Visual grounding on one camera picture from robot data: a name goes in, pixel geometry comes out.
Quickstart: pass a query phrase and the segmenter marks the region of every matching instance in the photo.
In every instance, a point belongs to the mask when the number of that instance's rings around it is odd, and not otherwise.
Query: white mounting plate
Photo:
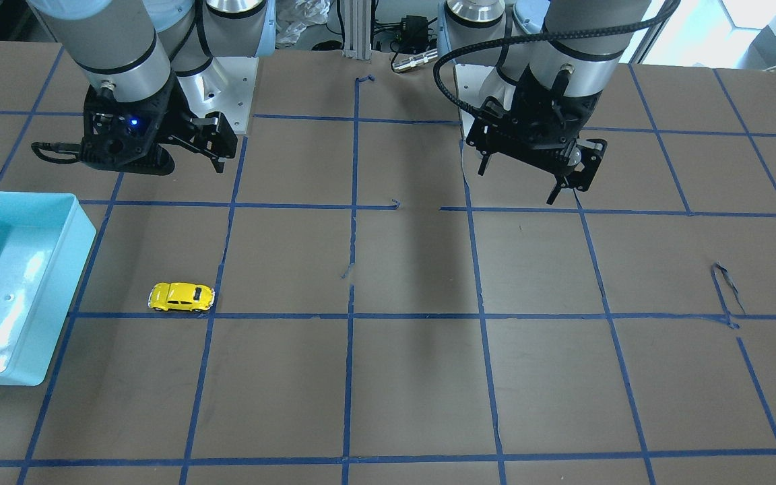
[[[492,73],[492,70],[490,65],[456,64],[453,72],[457,80],[459,98],[476,108],[479,107],[484,102],[480,96],[481,85]],[[459,117],[463,122],[463,138],[465,139],[469,135],[469,130],[472,129],[475,118],[464,110],[459,111]]]
[[[246,135],[253,106],[253,89],[256,87],[256,74],[259,70],[259,58],[256,57],[218,57],[229,76],[229,87],[221,95],[206,101],[188,99],[191,111],[198,117],[206,113],[221,111],[227,117],[235,134]]]

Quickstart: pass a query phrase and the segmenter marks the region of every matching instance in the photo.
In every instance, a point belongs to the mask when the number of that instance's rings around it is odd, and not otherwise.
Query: toy car
[[[194,283],[157,283],[148,295],[148,307],[157,311],[206,311],[215,303],[215,292]]]

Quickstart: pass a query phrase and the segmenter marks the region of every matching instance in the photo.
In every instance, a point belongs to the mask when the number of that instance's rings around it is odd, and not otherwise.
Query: robotic arm
[[[475,118],[465,142],[482,156],[478,174],[493,154],[503,153],[554,175],[547,203],[563,188],[587,191],[607,143],[580,139],[579,132],[631,34],[665,21],[679,3],[669,0],[659,15],[640,22],[650,0],[551,0],[548,9],[542,0],[518,0],[513,10],[504,0],[444,2],[441,50],[475,43],[444,53],[434,66],[435,82]],[[546,12],[542,22],[536,12]],[[461,101],[444,85],[440,68],[453,59],[495,65],[482,86],[483,105]]]
[[[91,85],[82,141],[35,142],[37,156],[100,170],[166,175],[175,163],[160,146],[165,143],[203,154],[218,174],[224,171],[224,159],[234,157],[238,138],[221,111],[194,114],[182,86],[191,87],[191,101],[195,96],[210,101],[225,87],[218,86],[224,78],[216,56],[270,55],[272,0],[28,2]],[[51,152],[69,157],[52,157]]]

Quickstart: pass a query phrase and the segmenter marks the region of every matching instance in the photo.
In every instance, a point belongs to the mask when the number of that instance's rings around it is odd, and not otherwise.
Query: blue bin
[[[0,192],[0,385],[43,382],[95,232],[71,194]]]

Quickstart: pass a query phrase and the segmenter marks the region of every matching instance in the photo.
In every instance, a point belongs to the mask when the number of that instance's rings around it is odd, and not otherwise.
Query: braided black cable
[[[658,12],[658,15],[655,15],[653,18],[650,18],[646,21],[635,22],[634,24],[618,25],[615,27],[590,28],[590,30],[569,30],[566,32],[542,32],[539,34],[529,34],[529,36],[504,37],[502,39],[487,40],[484,42],[479,42],[477,44],[471,44],[468,46],[459,47],[459,49],[455,49],[447,53],[446,55],[443,55],[443,57],[441,57],[439,61],[437,61],[435,65],[433,65],[433,77],[435,79],[436,86],[439,88],[439,91],[441,91],[441,93],[445,95],[445,98],[447,98],[448,101],[456,104],[461,110],[464,110],[465,112],[472,114],[472,116],[477,117],[480,110],[478,110],[478,108],[472,106],[471,104],[468,104],[468,102],[463,101],[462,99],[459,99],[455,95],[453,95],[453,93],[450,92],[449,89],[447,89],[447,86],[445,86],[445,83],[441,79],[441,74],[439,73],[439,71],[441,67],[443,67],[443,65],[448,64],[449,61],[452,61],[453,59],[456,59],[459,56],[467,55],[468,53],[476,53],[478,51],[483,51],[486,49],[495,49],[495,47],[501,47],[501,46],[525,44],[527,42],[542,42],[542,41],[549,41],[549,40],[570,40],[570,39],[588,39],[591,37],[621,36],[621,34],[629,34],[631,32],[636,32],[637,30],[643,30],[644,28],[649,28],[649,27],[652,27],[653,25],[661,24],[666,19],[670,18],[672,13],[675,12],[675,9],[677,9],[680,4],[681,4],[681,0],[669,0],[668,3],[660,7],[660,11]]]

